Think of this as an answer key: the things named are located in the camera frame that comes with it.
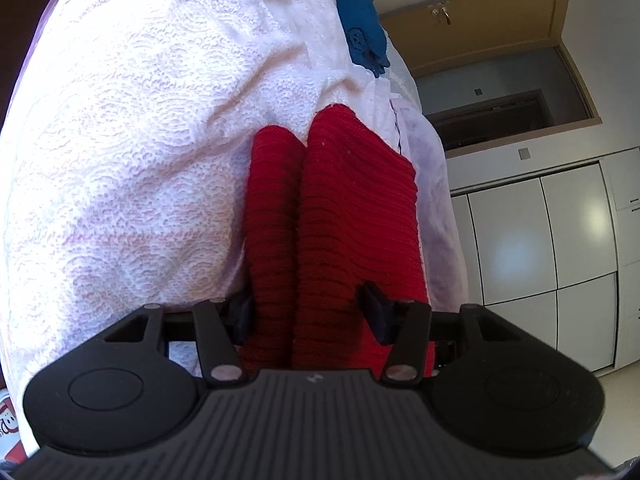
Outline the wooden door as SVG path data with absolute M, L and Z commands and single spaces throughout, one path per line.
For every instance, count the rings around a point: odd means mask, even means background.
M 438 0 L 382 25 L 451 157 L 601 125 L 563 41 L 570 0 Z

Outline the red knit sweater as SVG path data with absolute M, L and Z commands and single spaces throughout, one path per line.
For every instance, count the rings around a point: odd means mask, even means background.
M 239 348 L 247 370 L 382 372 L 390 346 L 357 304 L 375 284 L 392 318 L 427 287 L 416 221 L 416 173 L 344 105 L 306 140 L 256 133 L 243 234 L 257 320 Z

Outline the white bed duvet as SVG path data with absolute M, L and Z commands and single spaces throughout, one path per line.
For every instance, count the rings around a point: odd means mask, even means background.
M 11 400 L 142 304 L 241 283 L 250 144 L 342 103 L 410 159 L 431 305 L 468 296 L 447 164 L 416 85 L 352 62 L 337 8 L 372 0 L 52 0 L 1 133 L 1 363 Z

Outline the folded blue garment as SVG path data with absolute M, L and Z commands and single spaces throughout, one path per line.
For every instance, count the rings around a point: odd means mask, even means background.
M 356 65 L 379 77 L 390 67 L 387 39 L 373 0 L 336 0 L 350 57 Z

